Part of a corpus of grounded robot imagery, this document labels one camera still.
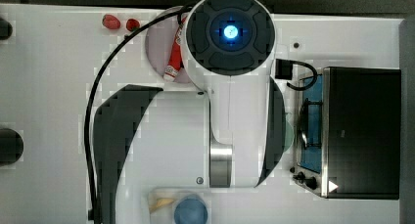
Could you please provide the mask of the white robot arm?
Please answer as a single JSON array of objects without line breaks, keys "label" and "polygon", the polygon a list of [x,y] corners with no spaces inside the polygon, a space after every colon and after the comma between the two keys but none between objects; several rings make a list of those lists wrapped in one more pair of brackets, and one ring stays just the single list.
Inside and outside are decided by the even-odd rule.
[{"label": "white robot arm", "polygon": [[210,189],[254,188],[284,149],[277,45],[257,0],[201,0],[179,34],[192,88],[128,84],[96,111],[98,224],[150,224],[149,205]]}]

